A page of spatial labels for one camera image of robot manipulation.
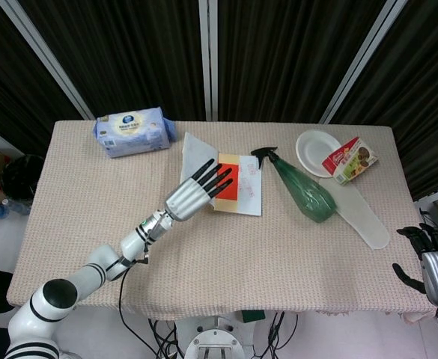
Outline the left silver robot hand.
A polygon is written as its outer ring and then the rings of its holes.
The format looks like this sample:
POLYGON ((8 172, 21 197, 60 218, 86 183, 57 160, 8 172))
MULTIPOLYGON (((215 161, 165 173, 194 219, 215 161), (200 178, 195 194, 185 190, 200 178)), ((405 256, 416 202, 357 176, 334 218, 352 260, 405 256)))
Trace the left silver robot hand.
POLYGON ((174 221, 187 221, 218 194, 229 187, 234 179, 232 167, 209 159, 189 178, 184 180, 165 200, 165 212, 174 221))

